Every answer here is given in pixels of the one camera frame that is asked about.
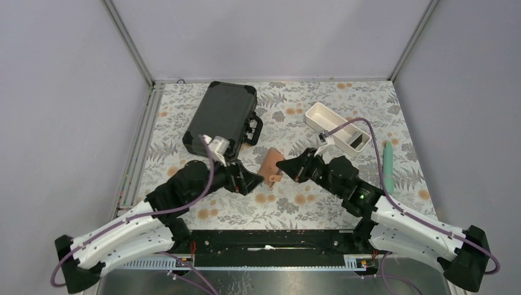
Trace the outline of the white rectangular plastic tray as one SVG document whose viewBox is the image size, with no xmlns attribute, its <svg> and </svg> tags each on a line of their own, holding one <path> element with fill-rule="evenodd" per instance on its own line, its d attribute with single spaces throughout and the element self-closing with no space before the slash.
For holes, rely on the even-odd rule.
<svg viewBox="0 0 521 295">
<path fill-rule="evenodd" d="M 305 123 L 317 132 L 329 132 L 345 122 L 347 122 L 345 118 L 322 103 L 315 103 L 305 112 Z M 363 143 L 357 149 L 353 149 L 349 146 L 349 142 L 352 137 L 356 137 L 359 134 L 364 135 Z M 372 139 L 370 134 L 354 124 L 347 125 L 335 132 L 332 137 L 335 145 L 350 157 L 358 155 Z"/>
</svg>

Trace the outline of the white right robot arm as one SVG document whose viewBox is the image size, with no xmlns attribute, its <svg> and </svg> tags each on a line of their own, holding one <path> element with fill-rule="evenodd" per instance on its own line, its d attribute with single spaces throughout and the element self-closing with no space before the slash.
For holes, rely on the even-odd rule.
<svg viewBox="0 0 521 295">
<path fill-rule="evenodd" d="M 476 293 L 489 261 L 486 233 L 474 225 L 467 229 L 431 219 L 359 177 L 344 156 L 329 163 L 307 148 L 300 156 L 276 166 L 297 183 L 313 181 L 338 197 L 346 211 L 360 219 L 352 237 L 355 250 L 392 252 L 422 262 L 449 282 Z"/>
</svg>

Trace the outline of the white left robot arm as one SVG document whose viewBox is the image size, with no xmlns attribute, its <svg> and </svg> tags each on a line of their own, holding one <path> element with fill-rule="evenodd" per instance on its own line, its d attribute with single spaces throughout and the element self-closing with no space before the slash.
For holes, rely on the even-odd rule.
<svg viewBox="0 0 521 295">
<path fill-rule="evenodd" d="M 248 195 L 263 180 L 239 160 L 209 165 L 192 160 L 122 216 L 79 237 L 58 237 L 51 285 L 59 286 L 55 279 L 61 271 L 67 292 L 81 293 L 126 262 L 170 249 L 182 253 L 191 237 L 181 215 L 208 194 L 225 189 Z"/>
</svg>

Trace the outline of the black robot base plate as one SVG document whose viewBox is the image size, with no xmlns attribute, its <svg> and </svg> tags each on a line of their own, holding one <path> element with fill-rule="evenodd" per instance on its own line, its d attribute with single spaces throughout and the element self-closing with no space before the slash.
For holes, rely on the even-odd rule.
<svg viewBox="0 0 521 295">
<path fill-rule="evenodd" d="M 366 226 L 355 230 L 192 230 L 169 254 L 179 256 L 231 255 L 242 253 L 323 253 L 361 255 L 375 259 L 383 250 L 368 242 Z"/>
</svg>

